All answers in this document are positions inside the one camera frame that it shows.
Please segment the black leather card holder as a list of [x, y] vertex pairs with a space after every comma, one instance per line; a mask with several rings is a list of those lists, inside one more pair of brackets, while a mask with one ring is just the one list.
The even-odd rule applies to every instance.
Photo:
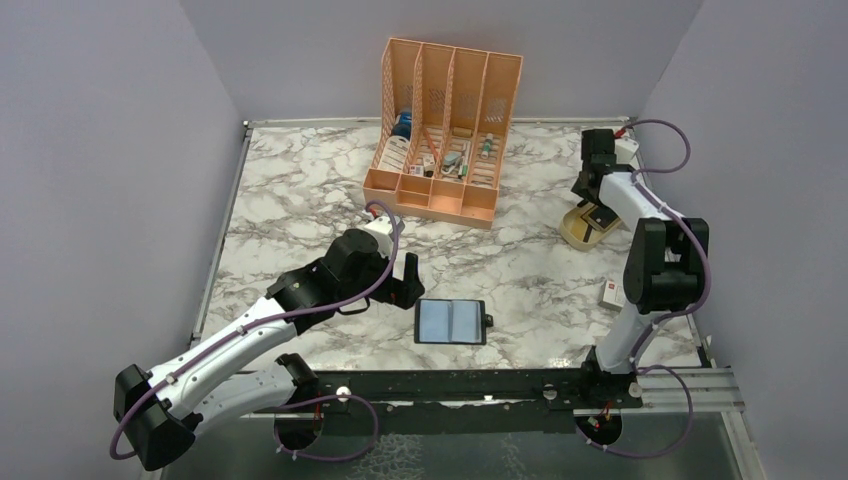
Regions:
[[485, 345], [493, 326], [482, 300], [419, 299], [415, 304], [416, 344]]

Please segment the black credit card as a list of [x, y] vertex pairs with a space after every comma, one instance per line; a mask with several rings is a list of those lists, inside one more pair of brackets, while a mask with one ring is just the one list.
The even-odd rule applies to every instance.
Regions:
[[597, 232], [608, 232], [620, 223], [620, 218], [612, 210], [600, 205], [590, 207], [581, 218]]

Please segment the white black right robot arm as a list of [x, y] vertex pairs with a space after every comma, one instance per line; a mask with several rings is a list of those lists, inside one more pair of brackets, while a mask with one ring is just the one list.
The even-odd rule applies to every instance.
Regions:
[[612, 129], [582, 132], [581, 170], [572, 188], [611, 210], [633, 234], [623, 273], [626, 301], [576, 383], [579, 398], [592, 407], [626, 395], [659, 328], [697, 310], [711, 286], [707, 222], [683, 216], [648, 190], [638, 170], [618, 160], [621, 138]]

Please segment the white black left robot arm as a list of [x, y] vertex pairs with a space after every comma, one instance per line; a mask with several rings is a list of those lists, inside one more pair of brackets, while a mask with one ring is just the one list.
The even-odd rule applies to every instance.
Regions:
[[351, 228], [311, 263], [280, 274], [248, 310], [177, 357], [144, 370], [131, 364], [115, 378], [109, 444], [114, 460], [137, 458], [155, 471], [177, 460], [223, 421], [285, 405], [306, 408], [318, 378], [298, 354], [283, 354], [255, 373], [243, 368], [364, 301], [409, 309], [424, 294], [418, 258], [405, 256], [393, 275], [402, 229], [386, 219]]

